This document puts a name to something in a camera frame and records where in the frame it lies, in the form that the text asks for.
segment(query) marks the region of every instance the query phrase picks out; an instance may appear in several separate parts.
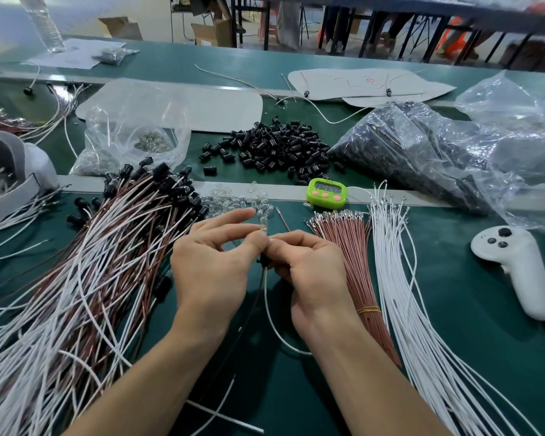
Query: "joystick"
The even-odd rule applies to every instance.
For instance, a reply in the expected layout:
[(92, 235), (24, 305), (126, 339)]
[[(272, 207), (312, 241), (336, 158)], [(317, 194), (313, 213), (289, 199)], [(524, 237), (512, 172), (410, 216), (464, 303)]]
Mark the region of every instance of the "joystick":
[(470, 249), (483, 260), (500, 263), (510, 274), (525, 313), (545, 322), (545, 266), (529, 231), (509, 226), (488, 228), (475, 235)]

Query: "digital timer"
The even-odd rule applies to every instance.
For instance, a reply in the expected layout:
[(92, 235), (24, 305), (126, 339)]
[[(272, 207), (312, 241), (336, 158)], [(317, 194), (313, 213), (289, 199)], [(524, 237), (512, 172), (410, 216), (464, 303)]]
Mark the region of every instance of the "digital timer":
[(339, 209), (347, 202), (347, 188), (332, 180), (316, 178), (307, 187), (307, 201), (327, 209)]

